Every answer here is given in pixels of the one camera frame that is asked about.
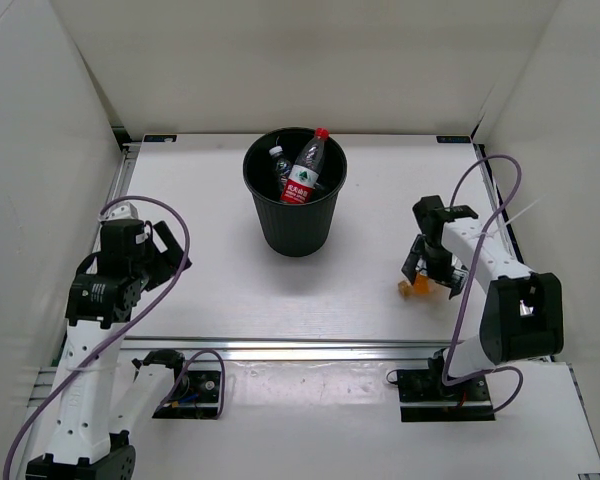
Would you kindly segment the orange juice bottle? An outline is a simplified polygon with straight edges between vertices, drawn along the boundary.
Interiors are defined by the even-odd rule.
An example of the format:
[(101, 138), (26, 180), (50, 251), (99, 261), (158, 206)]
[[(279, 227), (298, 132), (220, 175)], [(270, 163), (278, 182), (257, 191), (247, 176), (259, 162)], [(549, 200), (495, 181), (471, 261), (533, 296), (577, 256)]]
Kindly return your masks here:
[(429, 297), (442, 290), (439, 284), (420, 273), (416, 274), (413, 282), (408, 279), (400, 281), (397, 288), (403, 298)]

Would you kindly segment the blue label clear bottle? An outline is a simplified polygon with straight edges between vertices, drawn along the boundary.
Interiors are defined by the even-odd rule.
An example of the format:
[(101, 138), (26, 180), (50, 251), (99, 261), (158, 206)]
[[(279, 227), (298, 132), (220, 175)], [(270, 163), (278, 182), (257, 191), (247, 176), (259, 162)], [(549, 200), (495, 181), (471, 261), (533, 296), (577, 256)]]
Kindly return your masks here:
[(269, 155), (273, 161), (273, 172), (276, 178), (278, 191), (282, 194), (292, 170), (293, 163), (288, 159), (283, 148), (279, 145), (272, 147), (269, 150)]

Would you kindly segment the red label clear bottle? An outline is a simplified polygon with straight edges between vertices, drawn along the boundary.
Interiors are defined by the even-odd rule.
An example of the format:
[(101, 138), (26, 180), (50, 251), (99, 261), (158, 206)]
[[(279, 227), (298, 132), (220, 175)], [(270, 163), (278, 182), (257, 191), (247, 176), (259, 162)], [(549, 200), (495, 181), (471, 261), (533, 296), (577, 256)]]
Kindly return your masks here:
[(324, 165), (329, 136), (327, 129), (318, 128), (313, 138), (303, 147), (287, 177), (280, 197), (282, 203), (298, 205), (311, 199)]

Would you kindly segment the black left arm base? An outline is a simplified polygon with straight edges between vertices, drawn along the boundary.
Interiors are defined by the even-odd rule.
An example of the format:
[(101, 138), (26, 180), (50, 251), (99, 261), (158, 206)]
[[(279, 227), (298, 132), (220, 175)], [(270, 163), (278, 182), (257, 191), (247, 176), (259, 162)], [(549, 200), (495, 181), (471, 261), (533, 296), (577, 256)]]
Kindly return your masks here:
[(226, 369), (189, 370), (176, 392), (153, 413), (153, 419), (217, 420), (225, 400)]

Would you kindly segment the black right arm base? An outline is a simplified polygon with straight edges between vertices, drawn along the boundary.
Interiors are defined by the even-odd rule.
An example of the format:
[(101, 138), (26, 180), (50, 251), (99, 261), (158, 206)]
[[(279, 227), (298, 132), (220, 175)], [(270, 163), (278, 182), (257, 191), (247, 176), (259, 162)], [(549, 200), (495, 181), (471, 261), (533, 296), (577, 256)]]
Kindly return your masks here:
[(386, 375), (398, 389), (402, 423), (487, 422), (495, 420), (484, 377), (447, 387), (429, 370), (394, 369)]

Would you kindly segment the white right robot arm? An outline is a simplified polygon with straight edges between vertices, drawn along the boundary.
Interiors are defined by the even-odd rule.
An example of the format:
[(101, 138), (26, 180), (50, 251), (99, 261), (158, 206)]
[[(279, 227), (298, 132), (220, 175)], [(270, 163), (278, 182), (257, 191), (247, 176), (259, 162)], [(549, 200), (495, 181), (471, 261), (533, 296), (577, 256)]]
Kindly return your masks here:
[(553, 273), (537, 273), (489, 237), (466, 205), (446, 206), (438, 196), (413, 207), (420, 229), (402, 273), (414, 290), (431, 281), (468, 304), (478, 284), (485, 305), (477, 334), (452, 335), (449, 347), (430, 361), (429, 387), (450, 400), (466, 381), (518, 360), (560, 353), (564, 347), (562, 285)]

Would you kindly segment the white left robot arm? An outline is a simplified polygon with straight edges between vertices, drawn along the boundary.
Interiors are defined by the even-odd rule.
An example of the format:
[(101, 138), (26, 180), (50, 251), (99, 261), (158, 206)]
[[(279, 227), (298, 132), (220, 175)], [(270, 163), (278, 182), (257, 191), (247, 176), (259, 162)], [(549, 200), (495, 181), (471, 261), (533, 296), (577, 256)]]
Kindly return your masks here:
[(191, 262), (165, 222), (106, 220), (100, 249), (83, 260), (66, 310), (66, 371), (50, 393), (60, 400), (44, 455), (29, 461), (29, 479), (116, 479), (132, 470), (126, 429), (112, 431), (109, 407), (116, 362), (133, 308), (143, 292), (172, 289)]

